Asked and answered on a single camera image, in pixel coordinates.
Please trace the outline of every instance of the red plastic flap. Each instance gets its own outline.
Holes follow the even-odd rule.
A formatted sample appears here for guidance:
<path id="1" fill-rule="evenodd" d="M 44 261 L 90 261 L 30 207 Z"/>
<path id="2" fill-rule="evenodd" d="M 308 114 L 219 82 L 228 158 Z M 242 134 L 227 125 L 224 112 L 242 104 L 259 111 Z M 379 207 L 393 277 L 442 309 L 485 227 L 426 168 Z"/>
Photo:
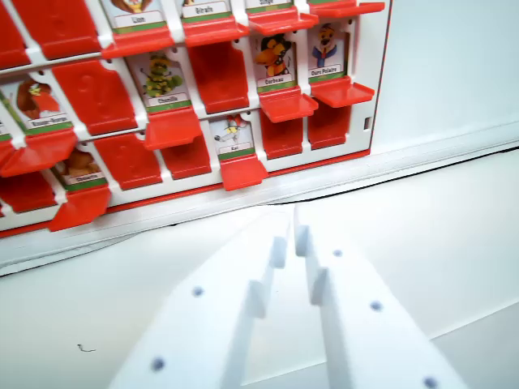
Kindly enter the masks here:
<path id="1" fill-rule="evenodd" d="M 48 59 L 100 51 L 96 26 L 83 0 L 12 0 Z"/>
<path id="2" fill-rule="evenodd" d="M 40 172 L 0 178 L 0 198 L 18 213 L 56 204 L 54 192 Z"/>
<path id="3" fill-rule="evenodd" d="M 332 108 L 320 103 L 319 109 L 308 118 L 308 141 L 311 149 L 344 144 L 350 127 L 351 107 Z"/>
<path id="4" fill-rule="evenodd" d="M 110 196 L 108 185 L 68 192 L 66 203 L 60 206 L 47 227 L 50 231 L 59 231 L 90 223 L 106 213 Z"/>
<path id="5" fill-rule="evenodd" d="M 164 148 L 161 154 L 175 180 L 211 173 L 208 148 L 202 135 L 192 143 Z"/>
<path id="6" fill-rule="evenodd" d="M 302 152 L 302 119 L 272 123 L 263 111 L 259 115 L 263 147 L 269 160 Z"/>
<path id="7" fill-rule="evenodd" d="M 249 106 L 245 62 L 240 50 L 230 42 L 223 42 L 191 47 L 188 51 L 207 113 Z"/>
<path id="8" fill-rule="evenodd" d="M 94 145 L 121 189 L 162 182 L 155 155 L 144 148 L 144 141 L 135 134 L 98 139 Z"/>
<path id="9" fill-rule="evenodd" d="M 0 2 L 0 25 L 2 26 L 0 69 L 31 63 L 25 53 L 24 40 L 2 2 Z"/>
<path id="10" fill-rule="evenodd" d="M 256 154 L 221 160 L 221 178 L 225 190 L 237 190 L 258 185 L 268 173 Z"/>
<path id="11" fill-rule="evenodd" d="M 236 23 L 236 19 L 233 16 L 202 22 L 184 23 L 182 25 L 186 34 L 187 47 L 232 41 L 249 35 L 250 31 L 249 27 Z"/>
<path id="12" fill-rule="evenodd" d="M 248 16 L 251 28 L 265 36 L 310 28 L 319 22 L 318 16 L 299 14 L 295 6 L 284 10 L 257 12 Z"/>
<path id="13" fill-rule="evenodd" d="M 375 91 L 360 83 L 351 83 L 350 77 L 330 79 L 311 84 L 311 94 L 333 108 L 346 107 L 369 101 Z"/>
<path id="14" fill-rule="evenodd" d="M 200 122 L 191 107 L 150 113 L 144 146 L 148 150 L 179 146 L 202 135 Z"/>
<path id="15" fill-rule="evenodd" d="M 94 59 L 55 66 L 52 72 L 91 135 L 137 127 L 117 71 L 105 69 Z"/>
<path id="16" fill-rule="evenodd" d="M 309 4 L 310 12 L 321 18 L 347 18 L 372 12 L 382 11 L 385 7 L 383 2 L 361 2 L 356 5 L 355 0 L 339 2 L 322 2 L 320 4 Z"/>
<path id="17" fill-rule="evenodd" d="M 14 152 L 0 169 L 0 176 L 11 177 L 51 168 L 68 158 L 77 140 L 73 129 L 28 136 L 25 138 L 27 146 Z"/>
<path id="18" fill-rule="evenodd" d="M 114 34 L 114 43 L 103 49 L 105 59 L 147 53 L 173 46 L 174 41 L 167 26 L 148 30 Z"/>
<path id="19" fill-rule="evenodd" d="M 319 106 L 317 101 L 302 94 L 299 87 L 260 93 L 259 104 L 271 122 L 305 118 Z"/>
<path id="20" fill-rule="evenodd" d="M 0 142 L 0 168 L 13 152 L 15 152 L 15 148 L 11 145 L 11 141 Z"/>

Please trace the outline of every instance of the character card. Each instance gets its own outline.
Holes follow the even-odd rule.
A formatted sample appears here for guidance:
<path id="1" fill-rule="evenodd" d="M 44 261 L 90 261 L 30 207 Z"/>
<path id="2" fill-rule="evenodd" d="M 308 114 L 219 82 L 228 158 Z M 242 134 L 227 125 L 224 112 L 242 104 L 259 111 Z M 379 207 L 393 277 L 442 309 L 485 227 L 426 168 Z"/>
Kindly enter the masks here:
<path id="1" fill-rule="evenodd" d="M 11 135 L 7 133 L 6 127 L 0 122 L 0 142 L 11 139 Z"/>
<path id="2" fill-rule="evenodd" d="M 293 0 L 245 0 L 245 7 L 250 14 L 282 10 L 284 8 L 290 8 L 293 4 Z"/>
<path id="3" fill-rule="evenodd" d="M 87 189 L 107 183 L 93 156 L 77 148 L 66 160 L 58 162 L 52 171 L 67 190 Z"/>
<path id="4" fill-rule="evenodd" d="M 184 23 L 227 18 L 232 15 L 229 0 L 175 0 Z"/>
<path id="5" fill-rule="evenodd" d="M 29 75 L 0 85 L 0 98 L 26 135 L 73 127 L 50 86 Z"/>
<path id="6" fill-rule="evenodd" d="M 209 126 L 220 160 L 254 154 L 251 124 L 243 120 L 239 114 L 210 122 Z"/>
<path id="7" fill-rule="evenodd" d="M 116 34 L 166 25 L 160 0 L 101 0 L 101 4 Z"/>
<path id="8" fill-rule="evenodd" d="M 182 69 L 164 51 L 127 57 L 127 64 L 148 112 L 191 105 Z"/>
<path id="9" fill-rule="evenodd" d="M 293 87 L 298 84 L 295 72 L 295 44 L 285 34 L 251 38 L 254 74 L 258 92 Z"/>
<path id="10" fill-rule="evenodd" d="M 308 30 L 308 82 L 336 79 L 346 74 L 346 33 L 341 24 L 326 23 Z"/>

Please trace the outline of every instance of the green label stripe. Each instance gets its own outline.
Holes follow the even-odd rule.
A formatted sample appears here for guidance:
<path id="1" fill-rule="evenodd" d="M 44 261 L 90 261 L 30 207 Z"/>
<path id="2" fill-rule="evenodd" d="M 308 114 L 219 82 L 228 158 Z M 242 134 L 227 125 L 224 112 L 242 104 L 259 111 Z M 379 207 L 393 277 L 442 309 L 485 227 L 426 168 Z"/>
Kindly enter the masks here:
<path id="1" fill-rule="evenodd" d="M 0 92 L 0 100 L 2 100 L 2 104 L 4 107 L 6 107 L 7 111 L 9 111 L 9 113 L 11 114 L 11 116 L 13 117 L 13 119 L 15 119 L 16 123 L 18 124 L 19 128 L 27 133 L 27 127 L 24 125 L 24 121 L 22 121 L 22 119 L 18 116 L 18 114 L 16 113 L 16 111 L 13 109 L 13 107 L 11 107 L 11 103 L 9 102 L 9 100 L 3 95 L 2 92 Z"/>
<path id="2" fill-rule="evenodd" d="M 72 185 L 65 185 L 65 189 L 67 189 L 70 192 L 73 192 L 74 190 L 92 188 L 94 186 L 104 185 L 106 183 L 108 182 L 105 178 L 96 178 L 95 180 L 91 181 L 79 182 L 77 184 Z"/>
<path id="3" fill-rule="evenodd" d="M 277 83 L 275 85 L 268 85 L 266 87 L 258 87 L 258 92 L 276 91 L 277 89 L 295 87 L 297 84 L 298 84 L 297 81 L 288 81 L 286 83 Z"/>
<path id="4" fill-rule="evenodd" d="M 164 27 L 165 25 L 166 25 L 166 22 L 155 22 L 155 23 L 141 24 L 139 26 L 112 28 L 112 31 L 115 32 L 116 34 L 127 34 L 128 32 L 151 30 L 152 28 Z"/>
<path id="5" fill-rule="evenodd" d="M 31 128 L 25 131 L 26 135 L 44 134 L 45 132 L 51 132 L 56 130 L 63 130 L 65 128 L 72 128 L 72 122 L 64 122 L 58 124 L 51 124 L 50 126 L 41 126 L 37 128 Z"/>
<path id="6" fill-rule="evenodd" d="M 340 0 L 308 0 L 309 4 L 322 4 L 324 2 L 338 2 Z"/>
<path id="7" fill-rule="evenodd" d="M 231 158 L 236 158 L 237 156 L 248 156 L 250 154 L 254 154 L 254 148 L 246 148 L 245 150 L 237 150 L 236 152 L 227 152 L 226 154 L 218 154 L 219 160 L 229 160 Z"/>
<path id="8" fill-rule="evenodd" d="M 292 6 L 293 6 L 292 2 L 287 2 L 286 4 L 276 4 L 275 6 L 258 6 L 256 8 L 247 8 L 247 14 L 255 14 L 257 12 L 265 12 L 265 11 L 283 10 L 285 8 L 290 8 Z"/>
<path id="9" fill-rule="evenodd" d="M 231 16 L 232 12 L 221 12 L 220 14 L 212 14 L 212 15 L 203 15 L 203 16 L 194 16 L 192 18 L 183 18 L 183 23 L 194 23 L 194 22 L 202 22 L 204 20 L 213 20 L 213 19 L 221 19 L 221 18 L 228 18 Z"/>
<path id="10" fill-rule="evenodd" d="M 170 103 L 170 104 L 164 104 L 164 105 L 156 105 L 154 107 L 146 107 L 146 111 L 151 112 L 160 112 L 160 111 L 166 111 L 168 109 L 173 108 L 182 108 L 182 107 L 188 107 L 191 105 L 191 100 L 185 100 L 185 101 L 179 101 L 176 103 Z"/>
<path id="11" fill-rule="evenodd" d="M 340 77 L 344 77 L 345 74 L 344 71 L 339 71 L 338 73 L 332 73 L 330 75 L 318 75 L 317 77 L 310 77 L 308 83 L 317 83 L 319 81 L 325 81 L 326 79 L 339 79 Z"/>

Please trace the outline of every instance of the cartoon bird character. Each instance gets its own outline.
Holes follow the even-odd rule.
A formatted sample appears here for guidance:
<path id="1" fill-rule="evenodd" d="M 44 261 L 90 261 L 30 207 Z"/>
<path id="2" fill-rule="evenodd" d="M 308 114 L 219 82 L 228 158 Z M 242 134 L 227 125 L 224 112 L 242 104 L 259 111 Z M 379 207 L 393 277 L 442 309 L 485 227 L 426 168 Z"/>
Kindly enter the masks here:
<path id="1" fill-rule="evenodd" d="M 63 162 L 63 170 L 58 169 L 62 176 L 79 177 L 99 173 L 101 169 L 88 152 L 75 148 Z"/>
<path id="2" fill-rule="evenodd" d="M 319 30 L 319 44 L 314 46 L 311 55 L 317 58 L 317 67 L 324 67 L 324 60 L 337 52 L 337 45 L 333 40 L 335 30 L 330 23 L 323 24 Z"/>
<path id="3" fill-rule="evenodd" d="M 171 61 L 163 53 L 152 53 L 150 56 L 149 72 L 147 75 L 144 69 L 140 71 L 147 77 L 146 85 L 143 85 L 144 93 L 150 97 L 163 96 L 176 87 L 182 85 L 182 77 L 172 75 L 168 71 Z"/>
<path id="4" fill-rule="evenodd" d="M 112 4 L 119 10 L 139 14 L 143 12 L 152 0 L 112 0 Z"/>
<path id="5" fill-rule="evenodd" d="M 289 70 L 283 57 L 291 47 L 292 43 L 285 40 L 284 34 L 267 36 L 261 40 L 261 53 L 255 56 L 254 61 L 267 68 L 267 77 L 287 75 Z"/>
<path id="6" fill-rule="evenodd" d="M 217 142 L 227 142 L 232 139 L 234 144 L 238 144 L 238 138 L 240 136 L 240 130 L 245 127 L 247 123 L 242 120 L 239 115 L 227 116 L 227 128 L 225 128 L 225 135 L 216 135 L 214 140 Z"/>
<path id="7" fill-rule="evenodd" d="M 16 105 L 29 119 L 39 119 L 41 111 L 59 111 L 58 102 L 50 95 L 50 86 L 30 77 L 18 86 Z"/>

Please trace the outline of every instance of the cartoon bear character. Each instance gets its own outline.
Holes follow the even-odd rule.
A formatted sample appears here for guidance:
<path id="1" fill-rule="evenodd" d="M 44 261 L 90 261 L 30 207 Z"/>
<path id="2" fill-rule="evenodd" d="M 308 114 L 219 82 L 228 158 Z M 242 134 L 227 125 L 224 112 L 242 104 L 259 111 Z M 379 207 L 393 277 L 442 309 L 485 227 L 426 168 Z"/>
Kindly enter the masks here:
<path id="1" fill-rule="evenodd" d="M 267 77 L 287 75 L 289 70 L 284 56 L 292 47 L 292 42 L 285 40 L 285 34 L 266 36 L 261 40 L 261 53 L 257 54 L 254 62 L 267 68 Z"/>
<path id="2" fill-rule="evenodd" d="M 59 111 L 58 102 L 50 95 L 50 86 L 28 77 L 18 86 L 16 105 L 29 119 L 39 119 L 41 111 Z"/>
<path id="3" fill-rule="evenodd" d="M 337 45 L 333 40 L 335 30 L 330 23 L 323 24 L 320 28 L 318 37 L 319 44 L 314 46 L 311 55 L 317 58 L 317 67 L 324 67 L 324 61 L 337 52 Z"/>
<path id="4" fill-rule="evenodd" d="M 130 12 L 131 14 L 139 14 L 144 12 L 146 7 L 153 0 L 112 0 L 112 4 L 119 10 Z"/>
<path id="5" fill-rule="evenodd" d="M 75 148 L 70 156 L 62 162 L 64 169 L 59 170 L 62 176 L 79 177 L 99 173 L 101 169 L 88 152 Z"/>

